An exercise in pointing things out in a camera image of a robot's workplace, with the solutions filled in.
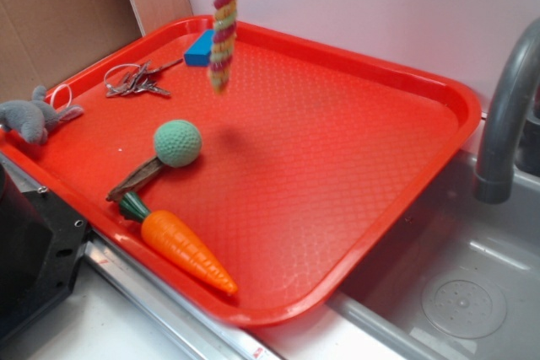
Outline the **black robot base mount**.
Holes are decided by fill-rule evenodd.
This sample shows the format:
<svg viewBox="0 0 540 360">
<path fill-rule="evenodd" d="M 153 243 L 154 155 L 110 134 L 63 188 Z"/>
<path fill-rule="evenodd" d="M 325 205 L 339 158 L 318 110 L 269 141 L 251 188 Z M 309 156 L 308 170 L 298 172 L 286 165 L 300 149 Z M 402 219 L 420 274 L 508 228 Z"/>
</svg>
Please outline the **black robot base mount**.
<svg viewBox="0 0 540 360">
<path fill-rule="evenodd" d="M 53 191 L 21 191 L 1 168 L 1 344 L 73 291 L 89 223 Z"/>
</svg>

